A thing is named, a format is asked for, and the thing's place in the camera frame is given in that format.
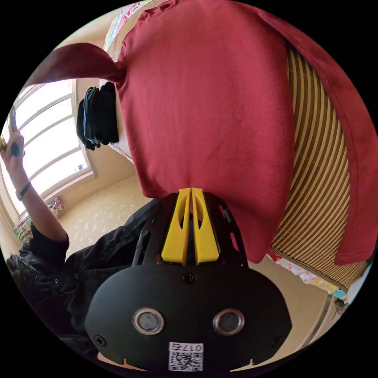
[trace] bamboo mat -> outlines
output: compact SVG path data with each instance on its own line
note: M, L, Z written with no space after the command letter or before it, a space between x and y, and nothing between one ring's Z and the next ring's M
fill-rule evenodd
M334 264L349 206L343 131L316 72L292 47L287 71L295 119L295 163L285 215L271 250L346 290L367 263Z

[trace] red cloth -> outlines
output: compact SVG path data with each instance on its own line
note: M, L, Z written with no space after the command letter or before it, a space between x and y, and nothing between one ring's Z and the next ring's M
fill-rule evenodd
M282 219L293 174L285 38L323 81L347 141L351 198L335 261L363 260L378 232L377 215L366 212L378 208L372 122L340 67L276 17L225 0L171 0L143 12L117 64L88 44L72 47L80 51L78 64L65 46L49 58L65 65L55 65L51 75L44 64L29 84L67 78L60 71L114 81L143 194L160 198L192 186L222 197L241 229L248 259L258 263Z

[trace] qr code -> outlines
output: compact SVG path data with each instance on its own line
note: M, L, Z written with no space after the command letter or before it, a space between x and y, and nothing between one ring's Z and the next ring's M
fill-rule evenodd
M202 371L203 344L169 343L169 370Z

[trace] yellow plastic part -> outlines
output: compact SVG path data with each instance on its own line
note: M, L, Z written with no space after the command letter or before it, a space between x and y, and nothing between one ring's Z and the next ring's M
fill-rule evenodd
M217 261L219 257L217 243L211 226L202 189L192 188L193 231L196 263Z
M190 188L180 189L167 238L161 253L161 258L165 262L185 265L188 250L189 208Z

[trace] black jacket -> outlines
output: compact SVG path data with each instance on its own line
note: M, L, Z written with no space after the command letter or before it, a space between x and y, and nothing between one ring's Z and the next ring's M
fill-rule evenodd
M91 299L107 278L131 265L139 234L157 203L152 200L125 225L67 260L68 238L59 243L31 226L33 237L20 250L26 299L42 321L80 354L96 357L97 349L84 328Z

